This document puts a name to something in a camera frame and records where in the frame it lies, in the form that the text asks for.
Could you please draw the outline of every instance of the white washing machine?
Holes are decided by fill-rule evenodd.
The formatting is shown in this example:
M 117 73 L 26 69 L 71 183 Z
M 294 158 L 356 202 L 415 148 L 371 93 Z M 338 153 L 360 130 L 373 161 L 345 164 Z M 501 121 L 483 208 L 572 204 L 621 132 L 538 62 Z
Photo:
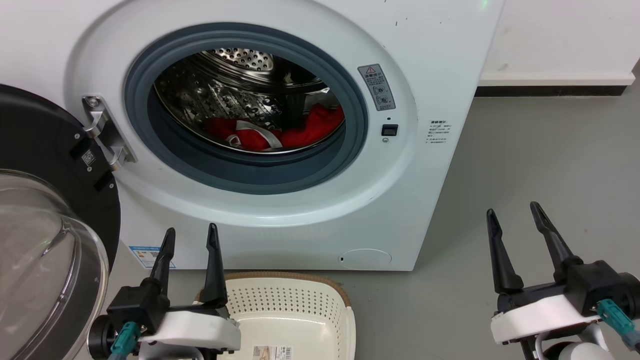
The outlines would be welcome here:
M 82 123 L 85 133 L 57 140 L 72 143 L 97 193 L 117 192 L 119 238 L 142 265 L 174 227 L 173 266 L 205 268 L 215 223 L 226 268 L 411 270 L 501 8 L 14 1 L 0 12 L 0 131 L 35 130 L 34 117 Z M 321 130 L 317 114 L 340 121 Z M 207 127 L 229 123 L 230 133 Z M 2 157 L 33 152 L 7 141 Z M 90 142 L 117 184 L 92 166 Z M 0 168 L 43 178 L 17 158 Z

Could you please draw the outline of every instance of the stainless steel drum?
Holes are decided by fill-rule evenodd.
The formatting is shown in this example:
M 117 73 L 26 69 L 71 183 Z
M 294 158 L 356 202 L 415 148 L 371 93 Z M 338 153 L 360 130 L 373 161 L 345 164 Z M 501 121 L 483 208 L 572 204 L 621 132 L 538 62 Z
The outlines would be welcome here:
M 264 129 L 301 127 L 309 109 L 322 104 L 335 109 L 331 90 L 304 68 L 251 49 L 204 51 L 168 67 L 154 83 L 169 114 L 183 127 L 217 146 L 252 154 L 285 154 L 316 146 L 250 151 L 210 135 L 203 121 L 211 118 L 249 119 Z

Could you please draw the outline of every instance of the qr code sticker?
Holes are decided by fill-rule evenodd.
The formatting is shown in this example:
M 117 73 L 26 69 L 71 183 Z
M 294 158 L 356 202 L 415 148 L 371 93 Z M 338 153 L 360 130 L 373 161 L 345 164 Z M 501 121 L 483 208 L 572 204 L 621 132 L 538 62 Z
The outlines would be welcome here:
M 87 150 L 87 152 L 82 155 L 82 160 L 86 164 L 86 166 L 91 165 L 95 161 L 95 156 L 91 152 L 91 150 Z

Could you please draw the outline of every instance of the baseboard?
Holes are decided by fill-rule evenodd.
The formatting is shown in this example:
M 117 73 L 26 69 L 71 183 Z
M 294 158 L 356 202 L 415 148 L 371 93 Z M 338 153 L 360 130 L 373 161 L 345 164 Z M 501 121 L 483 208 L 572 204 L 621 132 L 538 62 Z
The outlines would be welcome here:
M 475 97 L 620 96 L 626 88 L 626 85 L 479 86 Z
M 633 73 L 516 73 L 483 72 L 478 86 L 629 86 L 636 77 Z

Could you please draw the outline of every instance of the gray floor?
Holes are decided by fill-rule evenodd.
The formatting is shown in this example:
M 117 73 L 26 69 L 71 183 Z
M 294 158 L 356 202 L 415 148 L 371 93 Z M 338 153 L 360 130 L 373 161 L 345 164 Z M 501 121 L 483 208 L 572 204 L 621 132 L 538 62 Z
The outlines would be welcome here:
M 585 261 L 640 275 L 639 120 L 640 81 L 622 97 L 476 99 L 415 270 L 320 273 L 342 283 L 353 302 L 356 358 L 522 358 L 518 345 L 494 344 L 489 328 L 496 294 L 488 208 L 525 285 L 552 281 L 553 272 L 531 200 Z M 121 250 L 111 296 L 146 274 Z M 200 271 L 172 273 L 172 303 L 190 303 L 203 281 Z M 605 335 L 616 359 L 637 358 Z

